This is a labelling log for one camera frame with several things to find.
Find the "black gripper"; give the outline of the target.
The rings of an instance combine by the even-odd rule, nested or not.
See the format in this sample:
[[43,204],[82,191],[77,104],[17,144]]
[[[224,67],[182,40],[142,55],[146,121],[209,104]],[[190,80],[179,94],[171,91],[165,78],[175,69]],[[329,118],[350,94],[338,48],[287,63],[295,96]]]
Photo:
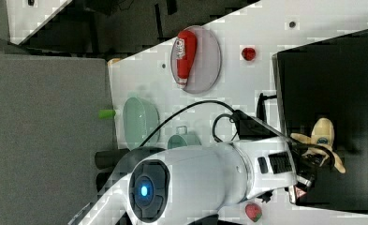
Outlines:
[[298,180],[297,187],[304,191],[312,189],[317,179],[317,158],[313,155],[305,155],[311,147],[313,147],[312,144],[298,141],[292,144]]

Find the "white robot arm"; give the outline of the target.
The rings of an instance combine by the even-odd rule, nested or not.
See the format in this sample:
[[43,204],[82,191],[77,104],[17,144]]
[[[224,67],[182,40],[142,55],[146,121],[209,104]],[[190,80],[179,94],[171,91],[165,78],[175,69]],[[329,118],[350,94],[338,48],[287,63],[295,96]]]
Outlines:
[[293,146],[273,137],[125,154],[96,198],[68,225],[189,225],[221,208],[305,180]]

